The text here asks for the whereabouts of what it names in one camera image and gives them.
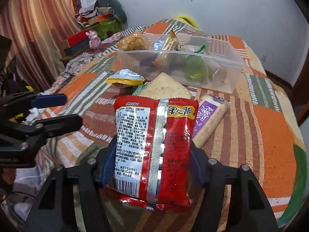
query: green bag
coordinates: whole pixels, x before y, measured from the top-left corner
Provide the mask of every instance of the green bag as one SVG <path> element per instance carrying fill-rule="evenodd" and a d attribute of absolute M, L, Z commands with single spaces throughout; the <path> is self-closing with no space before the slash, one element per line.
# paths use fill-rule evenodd
<path fill-rule="evenodd" d="M 122 29 L 120 22 L 114 17 L 111 17 L 105 21 L 99 22 L 94 30 L 98 33 L 98 37 L 101 40 L 104 40 L 113 34 L 120 32 Z"/>

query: clear plastic box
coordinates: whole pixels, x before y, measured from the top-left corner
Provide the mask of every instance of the clear plastic box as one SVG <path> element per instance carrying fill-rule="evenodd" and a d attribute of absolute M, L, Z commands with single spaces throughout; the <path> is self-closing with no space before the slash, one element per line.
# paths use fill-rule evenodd
<path fill-rule="evenodd" d="M 151 43 L 165 41 L 169 35 L 144 34 Z M 245 62 L 229 42 L 177 34 L 180 44 L 191 52 L 203 45 L 203 52 L 118 51 L 112 70 L 130 69 L 148 80 L 161 72 L 181 84 L 232 93 Z"/>

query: barcode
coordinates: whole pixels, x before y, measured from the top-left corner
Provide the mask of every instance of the barcode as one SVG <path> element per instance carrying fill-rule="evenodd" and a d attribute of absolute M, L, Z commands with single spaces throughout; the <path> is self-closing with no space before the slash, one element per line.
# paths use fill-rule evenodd
<path fill-rule="evenodd" d="M 137 183 L 129 182 L 129 181 L 123 181 L 119 179 L 113 180 L 113 189 L 128 194 L 130 196 L 137 197 Z"/>

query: blue handle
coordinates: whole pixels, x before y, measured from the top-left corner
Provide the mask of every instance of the blue handle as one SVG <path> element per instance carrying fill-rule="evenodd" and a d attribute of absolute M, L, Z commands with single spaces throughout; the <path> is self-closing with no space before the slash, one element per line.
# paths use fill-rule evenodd
<path fill-rule="evenodd" d="M 42 95 L 37 96 L 33 101 L 31 101 L 31 107 L 41 109 L 41 108 L 65 105 L 66 102 L 67 97 L 65 94 Z"/>

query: electrical outlet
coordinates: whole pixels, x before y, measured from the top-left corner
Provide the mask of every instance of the electrical outlet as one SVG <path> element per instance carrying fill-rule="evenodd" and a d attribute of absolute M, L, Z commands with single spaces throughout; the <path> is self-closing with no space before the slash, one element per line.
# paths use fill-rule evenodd
<path fill-rule="evenodd" d="M 265 61 L 266 61 L 266 58 L 267 58 L 267 56 L 263 55 L 262 58 L 261 58 L 261 61 L 262 61 L 262 62 L 265 62 Z"/>

